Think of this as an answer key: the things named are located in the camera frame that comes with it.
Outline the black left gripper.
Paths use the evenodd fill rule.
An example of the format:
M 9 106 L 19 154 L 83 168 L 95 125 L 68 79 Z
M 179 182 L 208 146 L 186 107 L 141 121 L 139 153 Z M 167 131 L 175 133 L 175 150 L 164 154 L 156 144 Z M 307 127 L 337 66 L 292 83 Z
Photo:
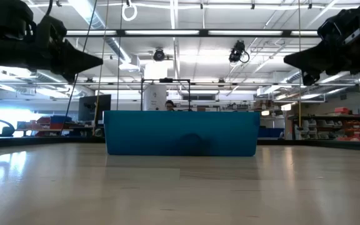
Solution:
M 76 74 L 101 66 L 103 59 L 76 49 L 68 40 L 56 44 L 53 2 L 40 23 L 23 1 L 0 0 L 0 66 L 49 70 L 73 83 Z

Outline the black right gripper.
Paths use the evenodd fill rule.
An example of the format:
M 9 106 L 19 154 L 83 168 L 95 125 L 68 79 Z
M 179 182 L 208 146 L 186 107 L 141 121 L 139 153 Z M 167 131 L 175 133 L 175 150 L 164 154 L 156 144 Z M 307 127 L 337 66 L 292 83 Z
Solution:
M 325 41 L 284 57 L 284 63 L 302 72 L 304 86 L 315 84 L 322 73 L 360 72 L 360 6 L 326 19 L 325 30 Z

